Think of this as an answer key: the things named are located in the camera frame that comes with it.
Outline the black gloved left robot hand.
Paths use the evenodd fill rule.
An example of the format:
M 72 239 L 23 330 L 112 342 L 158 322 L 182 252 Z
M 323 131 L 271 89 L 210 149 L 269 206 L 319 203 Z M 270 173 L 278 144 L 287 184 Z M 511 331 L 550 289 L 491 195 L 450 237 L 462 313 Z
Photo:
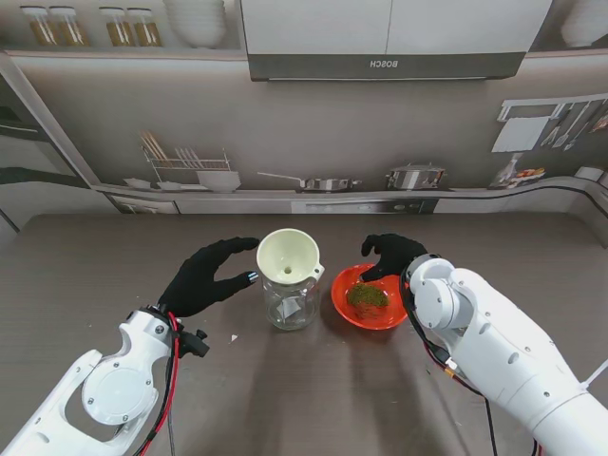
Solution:
M 253 285 L 258 279 L 255 271 L 222 280 L 215 280 L 215 274 L 231 255 L 252 251 L 258 245 L 255 237 L 233 237 L 200 248 L 182 263 L 161 295 L 160 311 L 190 317 Z

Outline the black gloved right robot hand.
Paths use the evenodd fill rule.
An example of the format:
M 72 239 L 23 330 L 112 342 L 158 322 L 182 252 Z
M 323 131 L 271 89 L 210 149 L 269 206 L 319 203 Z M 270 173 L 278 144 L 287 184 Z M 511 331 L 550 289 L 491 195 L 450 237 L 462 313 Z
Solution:
M 396 234 L 368 235 L 362 243 L 361 255 L 367 257 L 371 252 L 379 260 L 360 276 L 364 282 L 399 276 L 415 258 L 428 253 L 420 242 Z

